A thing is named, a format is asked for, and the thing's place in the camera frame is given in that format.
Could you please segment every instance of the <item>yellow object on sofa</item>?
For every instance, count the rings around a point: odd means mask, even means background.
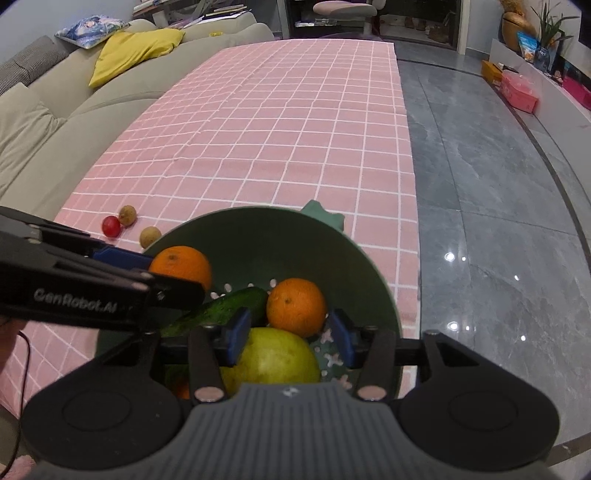
[[[140,62],[170,53],[181,43],[183,35],[176,28],[115,33],[100,52],[89,87],[100,87]]]

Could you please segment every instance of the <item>beige couch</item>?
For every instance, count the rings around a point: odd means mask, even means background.
[[[135,20],[129,31],[155,28],[147,20]],[[217,31],[223,35],[209,35]],[[65,121],[35,145],[30,158],[12,166],[12,176],[4,180],[4,193],[0,192],[0,205],[55,218],[100,155],[176,82],[223,48],[273,39],[269,28],[256,23],[250,13],[197,24],[186,29],[182,43],[170,54],[143,62],[98,90],[90,89],[88,83],[102,45],[72,52],[28,87],[27,94],[37,96],[56,118]],[[0,167],[0,183],[3,174]]]

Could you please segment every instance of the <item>yellow box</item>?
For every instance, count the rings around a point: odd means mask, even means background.
[[[496,86],[501,85],[503,79],[503,72],[494,63],[482,60],[482,77],[488,82]]]

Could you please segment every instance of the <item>red round fruit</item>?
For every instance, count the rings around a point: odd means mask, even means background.
[[[121,233],[121,223],[115,215],[109,215],[103,220],[102,229],[105,236],[117,238]]]

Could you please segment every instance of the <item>pink tablecloth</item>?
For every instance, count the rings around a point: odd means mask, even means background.
[[[289,40],[223,50],[148,108],[80,182],[57,221],[102,236],[122,205],[139,212],[115,242],[139,251],[163,232],[242,205],[300,208],[317,199],[386,278],[404,336],[418,333],[413,160],[394,46]],[[93,355],[96,331],[30,324],[27,398]],[[17,405],[24,346],[0,377]],[[403,391],[413,381],[405,372]]]

